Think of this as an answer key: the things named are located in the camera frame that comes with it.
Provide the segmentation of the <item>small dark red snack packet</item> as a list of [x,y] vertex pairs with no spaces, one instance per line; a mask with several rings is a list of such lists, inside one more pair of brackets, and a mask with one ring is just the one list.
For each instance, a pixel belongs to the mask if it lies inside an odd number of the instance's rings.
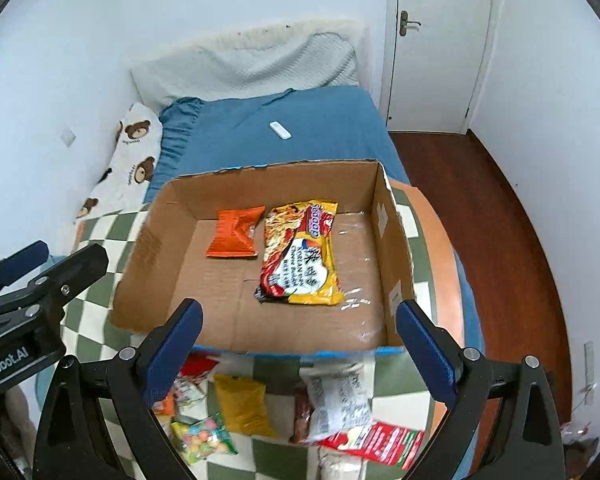
[[180,369],[180,376],[192,384],[204,382],[219,364],[215,356],[204,353],[189,353]]

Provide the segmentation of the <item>blue bed sheet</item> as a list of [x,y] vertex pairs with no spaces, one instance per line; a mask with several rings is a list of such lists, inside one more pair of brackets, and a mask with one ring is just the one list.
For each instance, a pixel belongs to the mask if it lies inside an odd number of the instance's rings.
[[[370,95],[352,86],[288,89],[249,99],[178,99],[158,112],[161,151],[145,195],[152,202],[172,179],[186,174],[298,162],[377,159],[385,167],[412,245],[416,280],[430,295],[458,289],[466,344],[486,348],[474,293],[460,257],[426,197],[411,188],[384,122]],[[279,122],[290,133],[280,140],[270,128]]]

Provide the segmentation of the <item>brown walnut snack packet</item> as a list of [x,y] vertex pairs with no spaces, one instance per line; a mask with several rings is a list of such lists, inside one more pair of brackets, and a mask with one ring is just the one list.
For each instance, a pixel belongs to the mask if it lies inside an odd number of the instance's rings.
[[310,402],[308,389],[305,385],[294,388],[294,431],[289,442],[305,444],[308,442],[313,406]]

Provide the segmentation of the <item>silver grey snack packet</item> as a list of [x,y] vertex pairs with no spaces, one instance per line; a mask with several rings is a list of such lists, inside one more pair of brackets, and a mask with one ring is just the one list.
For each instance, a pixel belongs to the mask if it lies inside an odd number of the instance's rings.
[[306,440],[317,442],[372,421],[364,364],[316,362],[299,370],[313,412]]

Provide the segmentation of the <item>white remote on bed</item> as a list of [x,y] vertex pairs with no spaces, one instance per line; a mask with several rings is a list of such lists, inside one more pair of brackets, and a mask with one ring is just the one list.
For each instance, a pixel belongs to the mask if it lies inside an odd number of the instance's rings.
[[291,133],[279,122],[271,122],[270,128],[280,140],[289,140],[291,138]]

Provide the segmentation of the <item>yellow snack packet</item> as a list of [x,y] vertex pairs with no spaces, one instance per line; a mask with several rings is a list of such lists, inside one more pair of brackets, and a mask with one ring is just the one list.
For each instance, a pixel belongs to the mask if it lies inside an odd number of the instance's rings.
[[215,374],[213,385],[222,419],[229,432],[248,437],[276,436],[264,402],[265,385],[251,377],[225,374]]

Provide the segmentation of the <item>yellow red instant noodle packet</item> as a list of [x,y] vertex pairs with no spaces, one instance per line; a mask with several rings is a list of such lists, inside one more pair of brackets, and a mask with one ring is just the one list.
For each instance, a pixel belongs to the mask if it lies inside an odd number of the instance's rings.
[[271,209],[264,219],[257,300],[305,306],[336,306],[343,300],[332,249],[337,209],[324,200]]

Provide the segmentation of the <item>white wafer biscuit packet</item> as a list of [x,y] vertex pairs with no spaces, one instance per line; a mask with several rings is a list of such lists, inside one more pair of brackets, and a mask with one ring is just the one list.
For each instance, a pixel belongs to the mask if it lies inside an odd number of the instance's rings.
[[366,463],[362,458],[329,448],[319,448],[317,456],[318,480],[363,480],[365,478]]

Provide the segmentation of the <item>wall light switch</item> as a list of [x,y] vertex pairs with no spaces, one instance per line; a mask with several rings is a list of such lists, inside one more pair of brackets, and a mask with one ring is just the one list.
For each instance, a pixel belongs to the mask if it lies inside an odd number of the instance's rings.
[[65,128],[64,130],[62,130],[60,138],[61,138],[62,143],[65,144],[65,146],[67,148],[70,148],[70,146],[76,140],[76,134],[73,132],[73,130],[71,128]]

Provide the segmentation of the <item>colourful candy ball bag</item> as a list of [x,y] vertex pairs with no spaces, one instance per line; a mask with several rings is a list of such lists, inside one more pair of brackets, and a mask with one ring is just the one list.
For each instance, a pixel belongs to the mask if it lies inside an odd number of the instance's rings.
[[172,422],[171,432],[176,449],[189,465],[202,462],[214,454],[238,454],[219,413],[192,424]]

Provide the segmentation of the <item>small clear green snack packet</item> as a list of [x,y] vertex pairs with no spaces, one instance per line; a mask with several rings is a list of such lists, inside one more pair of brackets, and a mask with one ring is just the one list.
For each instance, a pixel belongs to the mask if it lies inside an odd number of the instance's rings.
[[193,408],[206,400],[207,393],[193,378],[178,375],[172,387],[174,402],[179,411]]

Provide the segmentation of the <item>cardboard milk box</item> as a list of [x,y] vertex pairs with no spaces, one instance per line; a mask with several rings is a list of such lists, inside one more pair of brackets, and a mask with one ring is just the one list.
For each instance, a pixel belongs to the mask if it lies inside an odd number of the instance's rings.
[[150,203],[112,324],[162,325],[201,305],[199,347],[274,356],[400,353],[411,251],[376,160],[293,162],[179,177]]

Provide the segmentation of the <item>red spicy strip packet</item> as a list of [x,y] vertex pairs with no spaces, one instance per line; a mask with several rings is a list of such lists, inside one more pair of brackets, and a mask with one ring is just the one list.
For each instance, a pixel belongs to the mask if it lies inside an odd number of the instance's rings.
[[367,426],[333,434],[318,444],[363,460],[407,470],[414,463],[424,437],[422,430],[373,420]]

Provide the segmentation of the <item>teddy bear print blanket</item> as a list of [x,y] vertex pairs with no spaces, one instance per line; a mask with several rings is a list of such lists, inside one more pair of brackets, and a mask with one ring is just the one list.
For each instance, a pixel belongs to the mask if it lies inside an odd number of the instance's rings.
[[135,209],[145,198],[158,162],[162,123],[142,103],[134,103],[120,120],[110,163],[76,215],[96,218]]

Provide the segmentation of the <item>orange pinched snack packet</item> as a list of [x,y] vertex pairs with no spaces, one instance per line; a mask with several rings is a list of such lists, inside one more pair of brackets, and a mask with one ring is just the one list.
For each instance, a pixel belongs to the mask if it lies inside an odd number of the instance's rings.
[[254,231],[265,206],[219,210],[215,234],[206,256],[210,258],[253,258],[258,252]]

